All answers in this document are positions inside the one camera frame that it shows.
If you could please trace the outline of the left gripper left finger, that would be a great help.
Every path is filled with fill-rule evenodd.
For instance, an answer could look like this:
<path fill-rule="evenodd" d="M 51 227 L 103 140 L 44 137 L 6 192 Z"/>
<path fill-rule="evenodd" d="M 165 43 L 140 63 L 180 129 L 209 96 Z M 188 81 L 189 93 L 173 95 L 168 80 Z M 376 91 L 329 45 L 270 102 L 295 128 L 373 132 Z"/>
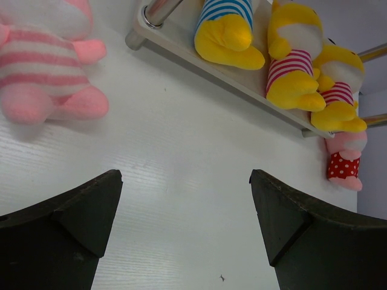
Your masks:
<path fill-rule="evenodd" d="M 109 170 L 1 216 L 1 289 L 91 289 L 122 192 Z"/>

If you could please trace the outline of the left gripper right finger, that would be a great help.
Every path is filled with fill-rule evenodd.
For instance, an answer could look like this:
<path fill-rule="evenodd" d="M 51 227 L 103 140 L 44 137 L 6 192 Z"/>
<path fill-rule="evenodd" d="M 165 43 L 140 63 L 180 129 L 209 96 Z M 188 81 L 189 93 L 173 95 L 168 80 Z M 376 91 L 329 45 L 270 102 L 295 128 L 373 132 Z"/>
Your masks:
<path fill-rule="evenodd" d="M 331 205 L 263 170 L 250 185 L 280 289 L 386 289 L 386 221 Z"/>

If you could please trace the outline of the pink toy red polka-dot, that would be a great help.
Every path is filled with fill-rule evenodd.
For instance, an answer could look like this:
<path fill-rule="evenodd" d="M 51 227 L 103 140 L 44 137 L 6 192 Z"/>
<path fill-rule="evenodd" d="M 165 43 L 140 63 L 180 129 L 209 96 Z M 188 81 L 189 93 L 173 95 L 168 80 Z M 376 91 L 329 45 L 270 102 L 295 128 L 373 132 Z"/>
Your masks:
<path fill-rule="evenodd" d="M 329 155 L 327 179 L 330 182 L 348 190 L 361 191 L 360 157 L 367 141 L 366 131 L 340 132 L 325 140 Z"/>

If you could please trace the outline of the yellow toy pink stripes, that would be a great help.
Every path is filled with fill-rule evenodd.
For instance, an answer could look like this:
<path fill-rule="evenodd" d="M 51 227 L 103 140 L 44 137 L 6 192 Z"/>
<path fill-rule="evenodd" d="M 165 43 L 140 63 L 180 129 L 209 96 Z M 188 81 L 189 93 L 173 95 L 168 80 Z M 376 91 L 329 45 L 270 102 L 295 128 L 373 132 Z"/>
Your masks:
<path fill-rule="evenodd" d="M 267 29 L 266 99 L 281 109 L 319 112 L 326 106 L 318 93 L 320 71 L 313 61 L 323 49 L 318 14 L 294 1 L 273 1 Z"/>
<path fill-rule="evenodd" d="M 354 99 L 365 76 L 361 58 L 347 48 L 325 44 L 313 65 L 320 70 L 318 92 L 326 107 L 311 113 L 311 124 L 325 132 L 365 131 L 367 125 L 357 115 Z"/>

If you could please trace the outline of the yellow toy blue stripes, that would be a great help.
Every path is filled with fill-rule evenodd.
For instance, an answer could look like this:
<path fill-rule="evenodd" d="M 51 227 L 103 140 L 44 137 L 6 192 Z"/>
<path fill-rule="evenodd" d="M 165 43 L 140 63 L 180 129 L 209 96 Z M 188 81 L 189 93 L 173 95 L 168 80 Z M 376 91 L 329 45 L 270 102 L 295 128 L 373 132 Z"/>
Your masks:
<path fill-rule="evenodd" d="M 253 4 L 246 0 L 203 1 L 193 44 L 204 60 L 259 70 L 263 54 L 253 46 Z"/>

